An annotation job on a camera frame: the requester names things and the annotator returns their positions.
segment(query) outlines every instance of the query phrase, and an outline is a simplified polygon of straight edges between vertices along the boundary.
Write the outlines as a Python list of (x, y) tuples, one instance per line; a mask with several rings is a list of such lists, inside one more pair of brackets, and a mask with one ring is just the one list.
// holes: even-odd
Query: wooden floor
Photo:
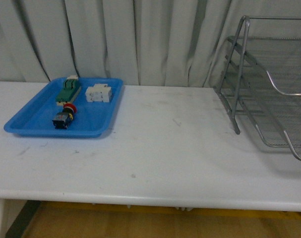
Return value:
[(301, 238), (301, 213), (43, 202), (23, 238)]

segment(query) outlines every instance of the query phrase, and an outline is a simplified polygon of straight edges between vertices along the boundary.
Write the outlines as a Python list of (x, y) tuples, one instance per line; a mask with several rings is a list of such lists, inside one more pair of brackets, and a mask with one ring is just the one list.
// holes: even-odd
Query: blue plastic tray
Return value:
[[(68, 129), (55, 129), (52, 119), (62, 111), (62, 106), (56, 105), (56, 96), (66, 78), (51, 81), (34, 98), (32, 98), (4, 126), (4, 130), (22, 136), (49, 137), (98, 137), (105, 131), (111, 121), (122, 80), (114, 78), (79, 78), (82, 90), (73, 102), (77, 108), (74, 120)], [(85, 92), (96, 83), (107, 83), (112, 88), (111, 102), (86, 101)]]

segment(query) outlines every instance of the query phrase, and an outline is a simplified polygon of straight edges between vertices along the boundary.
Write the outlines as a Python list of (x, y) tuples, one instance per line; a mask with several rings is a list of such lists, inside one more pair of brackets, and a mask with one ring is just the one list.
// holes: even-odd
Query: electrical component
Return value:
[(71, 75), (63, 82), (63, 88), (56, 97), (58, 106), (63, 106), (65, 103), (73, 103), (77, 95), (81, 91), (81, 83), (77, 75)]
[(61, 113), (57, 113), (52, 122), (56, 129), (67, 129), (73, 121), (73, 115), (76, 113), (75, 105), (66, 103), (63, 105)]
[(88, 102), (109, 103), (112, 99), (112, 88), (107, 84), (97, 83), (93, 87), (88, 87), (85, 92)]

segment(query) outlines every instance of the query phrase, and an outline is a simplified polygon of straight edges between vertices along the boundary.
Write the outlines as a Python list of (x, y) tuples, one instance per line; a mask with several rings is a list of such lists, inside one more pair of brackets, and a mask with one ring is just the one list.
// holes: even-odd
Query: desk organizer tray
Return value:
[[(120, 95), (122, 80), (113, 78), (79, 78), (82, 89), (73, 104), (77, 108), (74, 120), (68, 129), (55, 129), (52, 119), (62, 111), (57, 106), (56, 96), (66, 78), (58, 78), (45, 86), (4, 126), (4, 130), (22, 136), (47, 137), (98, 137), (111, 121)], [(108, 84), (113, 97), (109, 103), (87, 102), (85, 92), (95, 84)]]
[(242, 112), (266, 145), (289, 147), (301, 161), (301, 38), (249, 37), (250, 19), (301, 20), (243, 16), (227, 39), (232, 46), (215, 91), (237, 134), (236, 114)]

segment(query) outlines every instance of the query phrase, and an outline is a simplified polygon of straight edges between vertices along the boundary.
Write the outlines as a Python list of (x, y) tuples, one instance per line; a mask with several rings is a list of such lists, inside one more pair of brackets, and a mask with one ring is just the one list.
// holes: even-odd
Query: table leg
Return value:
[(5, 199), (0, 199), (0, 238), (4, 236), (4, 227), (5, 227)]

